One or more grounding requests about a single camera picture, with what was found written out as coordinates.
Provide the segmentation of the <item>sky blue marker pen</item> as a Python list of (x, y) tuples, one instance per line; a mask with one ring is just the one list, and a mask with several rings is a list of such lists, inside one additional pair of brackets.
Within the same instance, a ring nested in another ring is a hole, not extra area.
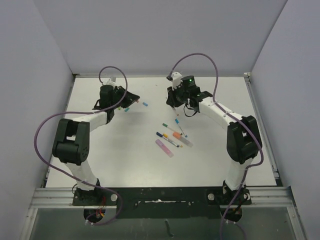
[(175, 122), (176, 122), (178, 128), (179, 128), (180, 131), (181, 131), (181, 135), (183, 135), (185, 138), (187, 138), (188, 135), (187, 135), (187, 134), (185, 133), (185, 131), (182, 129), (182, 127), (181, 127), (181, 125), (180, 125), (180, 122), (179, 122), (179, 120), (178, 120), (177, 118), (175, 119)]

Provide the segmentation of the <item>green marker pen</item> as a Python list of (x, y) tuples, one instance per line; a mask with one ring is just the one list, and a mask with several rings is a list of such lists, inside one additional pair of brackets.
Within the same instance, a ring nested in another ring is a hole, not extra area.
[(177, 132), (177, 133), (181, 134), (181, 132), (180, 132), (179, 130), (170, 127), (170, 126), (169, 126), (168, 124), (166, 124), (166, 123), (162, 123), (162, 125), (163, 125), (165, 128), (167, 128), (167, 129), (169, 129), (169, 130), (171, 130), (171, 131), (173, 131), (173, 132)]

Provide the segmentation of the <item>orange cap highlighter pen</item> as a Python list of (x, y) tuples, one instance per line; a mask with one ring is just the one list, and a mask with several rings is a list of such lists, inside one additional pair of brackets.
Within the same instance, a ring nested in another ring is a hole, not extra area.
[(188, 147), (192, 147), (193, 144), (187, 140), (185, 137), (183, 137), (181, 134), (179, 134), (178, 132), (174, 132), (172, 134), (173, 137), (175, 137), (176, 139), (178, 139), (180, 142), (184, 143), (185, 145), (187, 145)]

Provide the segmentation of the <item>yellow marker pen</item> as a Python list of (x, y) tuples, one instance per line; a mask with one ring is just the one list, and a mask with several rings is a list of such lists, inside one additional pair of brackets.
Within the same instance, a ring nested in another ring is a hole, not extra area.
[(164, 139), (166, 139), (169, 143), (171, 143), (175, 147), (177, 147), (177, 148), (182, 148), (183, 147), (181, 144), (178, 144), (173, 139), (169, 138), (169, 136), (167, 134), (163, 133), (162, 136), (163, 136)]

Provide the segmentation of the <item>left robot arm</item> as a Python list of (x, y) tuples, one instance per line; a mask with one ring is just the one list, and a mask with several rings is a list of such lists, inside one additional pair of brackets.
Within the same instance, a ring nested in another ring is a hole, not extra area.
[(87, 160), (90, 152), (90, 133), (108, 124), (115, 115), (115, 109), (126, 109), (140, 99), (139, 95), (126, 91), (122, 86), (103, 85), (99, 99), (93, 106), (97, 113), (63, 118), (56, 130), (52, 155), (65, 164), (73, 177), (77, 178), (77, 189), (85, 191), (84, 200), (95, 206), (100, 203), (102, 193), (96, 186), (99, 179), (93, 174)]

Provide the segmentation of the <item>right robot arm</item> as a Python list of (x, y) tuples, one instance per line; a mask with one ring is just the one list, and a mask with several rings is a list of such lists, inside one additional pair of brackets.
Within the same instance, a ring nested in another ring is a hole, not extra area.
[(252, 115), (235, 113), (215, 100), (210, 92), (201, 91), (193, 75), (182, 76), (174, 72), (167, 80), (171, 82), (167, 88), (167, 105), (174, 109), (182, 105), (189, 107), (214, 120), (226, 131), (226, 150), (231, 164), (224, 181), (228, 188), (222, 192), (222, 197), (227, 204), (235, 204), (241, 198), (238, 189), (244, 185), (246, 168), (262, 149), (257, 120)]

